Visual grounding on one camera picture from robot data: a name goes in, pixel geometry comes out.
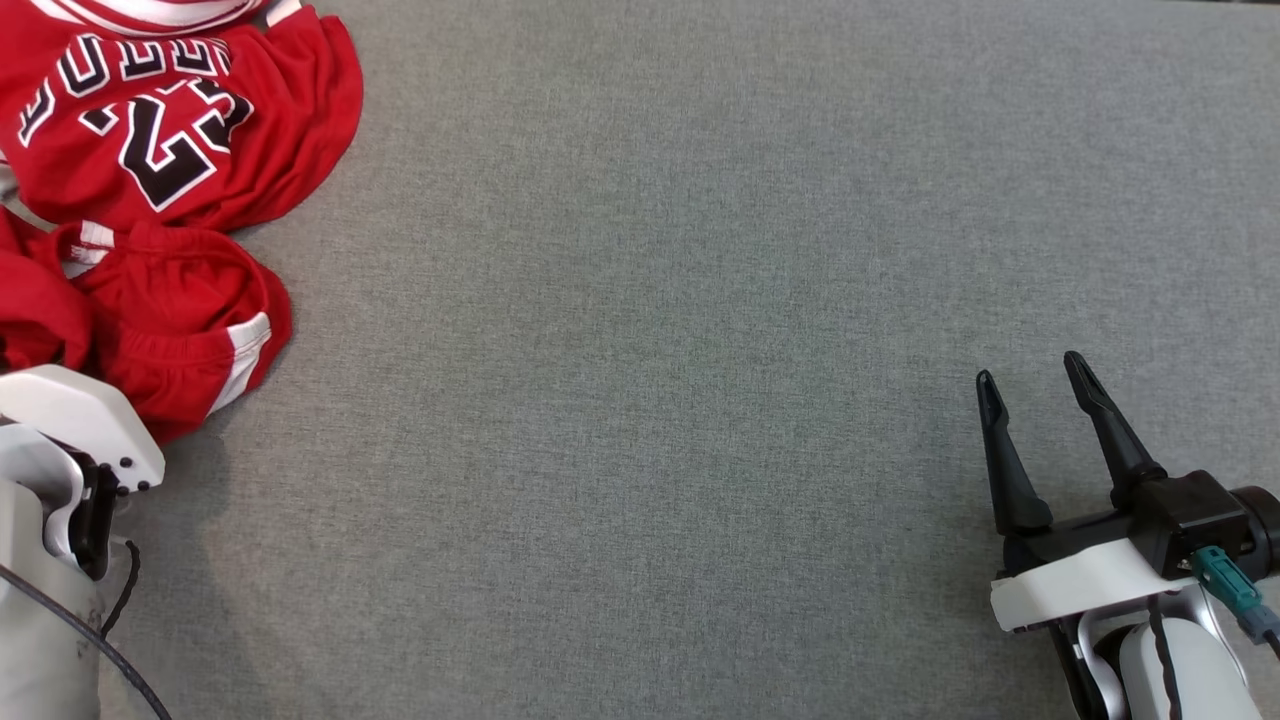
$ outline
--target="gray table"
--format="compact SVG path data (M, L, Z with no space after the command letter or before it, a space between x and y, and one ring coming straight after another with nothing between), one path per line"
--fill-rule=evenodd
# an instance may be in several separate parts
M297 334L118 524L175 716L1071 717L989 615L973 391L1098 510L1068 348L1280 491L1275 9L320 5L364 126L241 236Z

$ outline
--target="blue connector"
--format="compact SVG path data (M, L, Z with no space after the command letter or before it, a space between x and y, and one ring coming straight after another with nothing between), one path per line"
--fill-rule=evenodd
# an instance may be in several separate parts
M1267 633L1280 635L1280 618L1262 605L1262 593L1225 550L1217 546L1197 550L1192 555L1192 574L1231 611L1253 644L1267 642Z

